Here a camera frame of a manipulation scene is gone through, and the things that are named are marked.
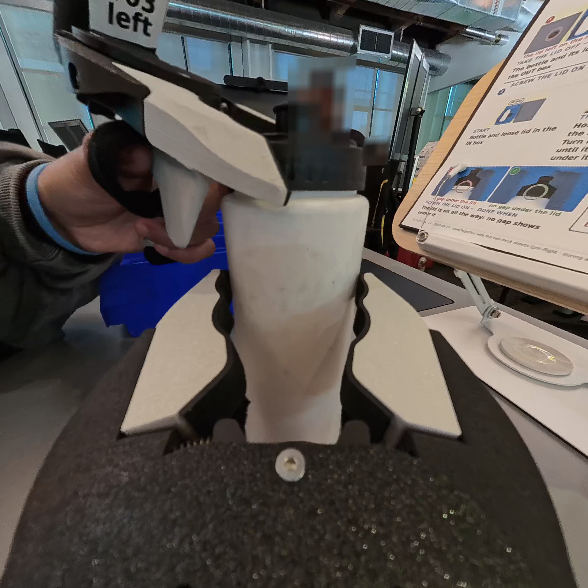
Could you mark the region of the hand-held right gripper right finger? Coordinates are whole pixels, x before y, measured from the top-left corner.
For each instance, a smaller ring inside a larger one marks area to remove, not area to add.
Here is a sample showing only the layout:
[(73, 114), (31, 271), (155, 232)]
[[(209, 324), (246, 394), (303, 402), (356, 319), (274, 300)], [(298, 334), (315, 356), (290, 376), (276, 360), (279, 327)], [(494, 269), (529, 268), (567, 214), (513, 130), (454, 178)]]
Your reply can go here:
[(426, 323), (375, 274), (358, 275), (341, 336), (341, 444), (397, 446), (412, 433), (461, 437)]

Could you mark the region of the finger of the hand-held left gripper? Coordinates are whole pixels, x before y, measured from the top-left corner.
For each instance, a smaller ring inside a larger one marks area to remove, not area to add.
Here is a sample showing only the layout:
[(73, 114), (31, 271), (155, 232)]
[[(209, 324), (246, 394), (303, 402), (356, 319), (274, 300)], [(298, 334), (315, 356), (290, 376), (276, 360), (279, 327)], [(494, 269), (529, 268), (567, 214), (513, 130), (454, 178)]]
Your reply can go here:
[(121, 63), (115, 67), (149, 89), (143, 126), (153, 147), (237, 193), (274, 206), (286, 204), (288, 188), (261, 134), (187, 89)]

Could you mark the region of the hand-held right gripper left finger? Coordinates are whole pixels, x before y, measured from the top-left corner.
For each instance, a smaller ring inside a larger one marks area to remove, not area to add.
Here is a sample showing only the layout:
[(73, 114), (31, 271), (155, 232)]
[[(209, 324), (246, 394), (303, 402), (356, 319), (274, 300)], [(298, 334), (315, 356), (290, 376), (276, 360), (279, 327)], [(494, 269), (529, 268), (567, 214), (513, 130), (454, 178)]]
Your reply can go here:
[(218, 422), (238, 420), (246, 376), (231, 340), (227, 270), (212, 270), (165, 313), (153, 333), (121, 434), (176, 430), (210, 439)]

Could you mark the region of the blue plastic bin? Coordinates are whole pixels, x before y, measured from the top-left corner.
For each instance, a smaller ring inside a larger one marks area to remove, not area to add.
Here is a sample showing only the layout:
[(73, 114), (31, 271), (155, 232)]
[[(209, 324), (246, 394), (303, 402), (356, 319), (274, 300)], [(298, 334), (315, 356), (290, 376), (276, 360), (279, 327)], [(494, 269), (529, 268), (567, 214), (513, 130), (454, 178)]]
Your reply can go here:
[(138, 337), (214, 269), (228, 269), (226, 249), (190, 265), (152, 265), (142, 253), (127, 254), (100, 279), (102, 319), (107, 327), (123, 325)]

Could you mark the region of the black bottle lid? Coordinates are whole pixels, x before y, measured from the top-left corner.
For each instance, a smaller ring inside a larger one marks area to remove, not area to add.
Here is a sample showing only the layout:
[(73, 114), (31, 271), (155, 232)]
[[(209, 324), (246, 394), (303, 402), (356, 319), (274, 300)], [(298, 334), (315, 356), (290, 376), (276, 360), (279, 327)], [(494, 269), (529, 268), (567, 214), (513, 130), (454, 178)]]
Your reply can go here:
[(276, 130), (264, 137), (290, 192), (364, 189), (364, 136), (344, 128), (340, 112), (293, 102), (273, 113)]

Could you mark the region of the white plastic bottle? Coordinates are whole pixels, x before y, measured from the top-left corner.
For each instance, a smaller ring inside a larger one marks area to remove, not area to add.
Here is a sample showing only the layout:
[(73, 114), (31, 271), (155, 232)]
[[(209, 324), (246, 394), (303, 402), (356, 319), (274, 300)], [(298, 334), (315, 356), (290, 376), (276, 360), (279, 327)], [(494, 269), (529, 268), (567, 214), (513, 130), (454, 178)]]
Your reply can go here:
[(337, 441), (368, 213), (356, 192), (294, 192), (283, 208), (224, 198), (248, 441)]

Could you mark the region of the person's left forearm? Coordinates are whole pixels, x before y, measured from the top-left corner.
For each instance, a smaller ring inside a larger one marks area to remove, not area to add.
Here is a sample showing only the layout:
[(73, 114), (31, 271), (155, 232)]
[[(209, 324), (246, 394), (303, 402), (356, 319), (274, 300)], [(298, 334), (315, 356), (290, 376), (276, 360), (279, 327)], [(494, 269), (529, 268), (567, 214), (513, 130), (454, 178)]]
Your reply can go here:
[(26, 196), (52, 159), (1, 143), (1, 358), (56, 341), (71, 315), (98, 296), (115, 254), (76, 254), (51, 240)]

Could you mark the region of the person's left hand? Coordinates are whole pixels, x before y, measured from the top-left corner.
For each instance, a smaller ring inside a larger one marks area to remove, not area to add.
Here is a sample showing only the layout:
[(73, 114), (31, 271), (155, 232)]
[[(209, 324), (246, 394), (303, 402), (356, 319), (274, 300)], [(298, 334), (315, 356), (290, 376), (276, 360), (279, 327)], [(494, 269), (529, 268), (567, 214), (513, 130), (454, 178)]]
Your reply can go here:
[(80, 147), (40, 173), (40, 202), (62, 237), (93, 254), (139, 252), (147, 240), (159, 254), (180, 263), (195, 263), (215, 252), (217, 211), (229, 188), (210, 184), (190, 242), (181, 249), (173, 245), (163, 219), (131, 214), (94, 181), (88, 165), (92, 136), (87, 134)]

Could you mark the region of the red floor bag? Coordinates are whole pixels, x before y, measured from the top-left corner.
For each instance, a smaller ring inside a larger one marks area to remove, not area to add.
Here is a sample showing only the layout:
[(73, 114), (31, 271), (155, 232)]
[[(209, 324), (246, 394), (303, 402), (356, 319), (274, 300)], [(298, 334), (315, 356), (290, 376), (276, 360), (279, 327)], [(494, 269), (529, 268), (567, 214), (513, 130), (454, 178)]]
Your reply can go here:
[(399, 247), (398, 249), (396, 260), (406, 266), (423, 272), (431, 269), (435, 264), (434, 261), (428, 259), (427, 257), (421, 254), (415, 254), (402, 247)]

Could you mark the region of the instruction sheet on wooden stand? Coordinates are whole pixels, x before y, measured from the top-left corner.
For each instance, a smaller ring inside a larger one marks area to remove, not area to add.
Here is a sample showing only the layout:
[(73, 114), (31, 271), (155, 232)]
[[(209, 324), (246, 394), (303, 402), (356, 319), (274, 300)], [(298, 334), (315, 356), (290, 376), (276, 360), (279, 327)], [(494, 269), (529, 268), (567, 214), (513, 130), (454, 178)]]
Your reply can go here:
[(444, 325), (442, 331), (450, 335), (451, 342), (458, 341), (459, 352), (474, 364), (475, 374), (587, 456), (587, 349), (564, 342), (562, 336), (547, 333), (544, 327), (508, 318), (481, 282), (486, 278), (587, 315), (587, 273), (402, 226), (403, 219), (451, 153), (510, 54), (467, 95), (409, 193), (406, 209), (395, 218), (394, 235), (406, 238), (409, 232), (414, 232), (409, 243), (401, 244), (454, 268), (473, 298), (480, 327), (473, 326), (474, 313), (470, 311), (467, 319), (457, 319), (456, 327)]

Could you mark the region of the black stanchion pole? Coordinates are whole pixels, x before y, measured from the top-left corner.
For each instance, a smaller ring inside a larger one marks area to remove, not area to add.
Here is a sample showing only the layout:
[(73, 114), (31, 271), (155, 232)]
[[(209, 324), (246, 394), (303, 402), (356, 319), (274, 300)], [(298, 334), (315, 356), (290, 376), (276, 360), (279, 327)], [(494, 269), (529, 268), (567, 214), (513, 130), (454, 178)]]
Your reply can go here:
[(409, 138), (409, 147), (408, 147), (408, 154), (405, 162), (405, 167), (402, 176), (402, 184), (401, 184), (401, 199), (403, 199), (406, 194), (408, 193), (411, 185), (411, 179), (413, 177), (413, 169), (415, 165), (415, 158), (416, 158), (416, 147), (418, 136), (420, 132), (420, 127), (422, 124), (422, 118), (424, 115), (424, 107), (418, 106), (411, 110), (410, 117), (412, 120), (412, 126), (410, 128), (410, 138)]

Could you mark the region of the small standing sign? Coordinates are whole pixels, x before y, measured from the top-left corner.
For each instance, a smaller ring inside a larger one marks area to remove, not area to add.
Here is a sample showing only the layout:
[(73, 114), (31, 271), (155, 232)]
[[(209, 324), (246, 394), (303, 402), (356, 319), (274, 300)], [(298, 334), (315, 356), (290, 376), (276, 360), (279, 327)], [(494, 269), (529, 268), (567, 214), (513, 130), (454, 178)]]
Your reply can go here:
[(413, 180), (416, 180), (416, 178), (419, 176), (420, 172), (422, 171), (423, 167), (427, 164), (438, 143), (439, 141), (429, 141), (420, 150), (416, 158)]

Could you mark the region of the printed instruction sheet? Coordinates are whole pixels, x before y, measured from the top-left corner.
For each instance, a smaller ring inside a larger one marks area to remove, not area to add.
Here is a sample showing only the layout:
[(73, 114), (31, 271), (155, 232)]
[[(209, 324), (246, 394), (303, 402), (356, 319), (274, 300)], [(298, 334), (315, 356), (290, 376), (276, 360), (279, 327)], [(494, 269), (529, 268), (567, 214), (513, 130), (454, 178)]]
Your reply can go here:
[(587, 273), (587, 1), (546, 1), (402, 226)]

